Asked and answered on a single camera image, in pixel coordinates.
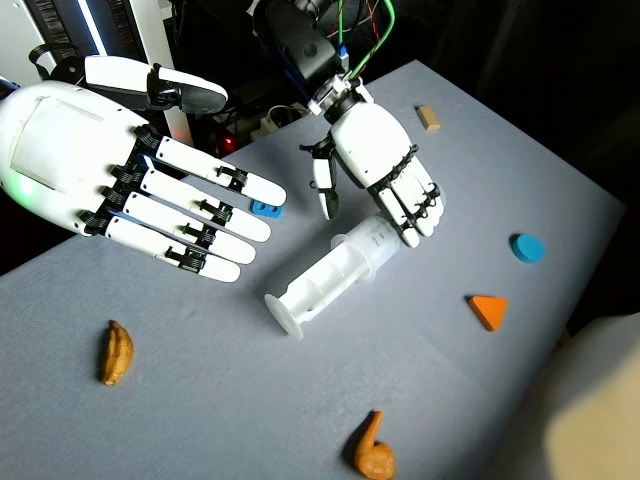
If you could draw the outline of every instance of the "orange triangle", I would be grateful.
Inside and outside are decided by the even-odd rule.
[[[495,332],[502,326],[502,319],[507,313],[509,302],[506,298],[478,297],[469,299],[469,306],[480,319],[484,328],[490,332]]]

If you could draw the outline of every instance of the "plastic syringe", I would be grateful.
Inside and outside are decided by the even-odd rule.
[[[387,220],[369,217],[349,233],[336,235],[331,252],[291,282],[284,295],[267,294],[264,301],[282,328],[302,338],[301,323],[315,318],[356,281],[372,281],[400,244]]]

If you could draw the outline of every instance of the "gray tabletop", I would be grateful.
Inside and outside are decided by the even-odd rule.
[[[286,336],[263,295],[281,295],[333,234],[375,211],[340,174],[343,210],[322,220],[297,147],[327,124],[306,118],[229,157],[289,195],[236,284],[80,237],[3,276],[2,478],[358,478],[342,450],[371,409],[386,413],[379,438],[398,479],[478,476],[624,207],[418,62],[371,92],[446,191],[436,234],[304,324],[304,340]],[[424,130],[418,105],[435,108],[440,132]],[[540,263],[514,257],[516,232],[544,242]],[[484,330],[472,294],[509,300],[501,330]],[[112,388],[97,381],[110,319],[136,345]]]

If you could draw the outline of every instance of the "brown banana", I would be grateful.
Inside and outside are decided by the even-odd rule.
[[[102,383],[115,385],[124,376],[133,358],[133,341],[129,333],[115,320],[109,322],[109,344]]]
[[[391,448],[385,443],[376,443],[382,417],[382,412],[374,412],[373,420],[356,448],[356,468],[371,480],[389,480],[396,474],[396,461]]]

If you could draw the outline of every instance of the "white robotic hand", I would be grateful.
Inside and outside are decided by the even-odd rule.
[[[338,211],[335,160],[361,188],[366,188],[382,212],[410,247],[420,244],[419,234],[431,236],[444,213],[440,189],[415,156],[407,132],[398,120],[364,89],[336,76],[309,105],[325,112],[332,124],[329,135],[303,150],[313,156],[315,187],[329,220]]]
[[[219,228],[263,242],[269,226],[163,174],[154,162],[264,203],[285,201],[282,187],[160,136],[144,118],[75,85],[5,90],[0,125],[1,185],[24,208],[223,282],[238,278],[237,264],[250,263],[255,249]]]

